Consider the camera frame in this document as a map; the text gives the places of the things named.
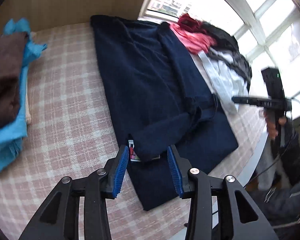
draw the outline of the brown cloth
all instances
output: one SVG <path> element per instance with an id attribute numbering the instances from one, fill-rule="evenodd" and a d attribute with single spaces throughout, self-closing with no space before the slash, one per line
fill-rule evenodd
<path id="1" fill-rule="evenodd" d="M 0 37 L 0 128 L 15 120 L 20 109 L 19 76 L 26 32 Z"/>

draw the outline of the bed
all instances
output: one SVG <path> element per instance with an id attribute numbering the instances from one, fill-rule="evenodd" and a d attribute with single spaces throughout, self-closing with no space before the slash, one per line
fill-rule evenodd
<path id="1" fill-rule="evenodd" d="M 63 176 L 88 176 L 118 151 L 104 87 L 98 71 L 89 23 L 39 31 L 37 43 L 47 43 L 42 56 L 29 67 L 28 100 L 32 123 L 24 150 L 0 173 L 0 228 L 18 239 L 34 212 Z M 202 63 L 193 60 L 206 80 Z M 263 132 L 265 123 L 253 106 L 240 106 L 228 116 L 239 147 L 211 173 L 238 176 Z M 121 193 L 107 200 L 111 235 L 116 239 L 169 239 L 188 219 L 190 201 L 173 199 L 149 212 L 126 173 Z M 83 201 L 79 237 L 83 239 Z"/>

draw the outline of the metal screw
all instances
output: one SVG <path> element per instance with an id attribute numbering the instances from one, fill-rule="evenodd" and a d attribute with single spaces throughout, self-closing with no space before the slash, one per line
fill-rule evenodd
<path id="1" fill-rule="evenodd" d="M 191 169 L 190 169 L 190 172 L 191 172 L 192 174 L 198 174 L 200 171 L 199 171 L 199 169 L 197 169 L 197 168 L 191 168 Z"/>
<path id="2" fill-rule="evenodd" d="M 66 176 L 66 177 L 63 177 L 63 178 L 61 179 L 61 182 L 64 183 L 64 184 L 67 184 L 67 183 L 70 182 L 70 180 L 71 180 L 71 178 L 68 177 L 68 176 Z"/>
<path id="3" fill-rule="evenodd" d="M 105 175 L 106 174 L 106 170 L 105 169 L 98 169 L 97 170 L 97 174 L 98 175 Z"/>
<path id="4" fill-rule="evenodd" d="M 226 177 L 226 180 L 229 181 L 229 182 L 234 182 L 234 181 L 235 181 L 235 178 L 234 178 L 234 176 L 228 175 L 228 176 Z"/>

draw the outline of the pink shirt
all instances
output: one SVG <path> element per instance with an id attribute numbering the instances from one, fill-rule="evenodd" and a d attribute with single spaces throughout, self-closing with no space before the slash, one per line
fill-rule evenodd
<path id="1" fill-rule="evenodd" d="M 187 50 L 193 54 L 198 54 L 202 50 L 207 53 L 210 46 L 217 44 L 217 41 L 214 38 L 203 33 L 187 32 L 176 23 L 170 23 L 170 29 Z"/>

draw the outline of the red cloth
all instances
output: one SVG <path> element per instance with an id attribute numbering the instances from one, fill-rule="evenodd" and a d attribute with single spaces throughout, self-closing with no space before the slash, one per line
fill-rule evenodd
<path id="1" fill-rule="evenodd" d="M 170 23 L 170 29 L 187 50 L 193 54 L 198 54 L 202 50 L 207 53 L 210 46 L 217 44 L 214 38 L 203 33 L 187 32 L 176 23 Z"/>
<path id="2" fill-rule="evenodd" d="M 179 18 L 178 25 L 187 32 L 206 33 L 204 29 L 201 29 L 202 22 L 192 19 L 187 13 Z"/>

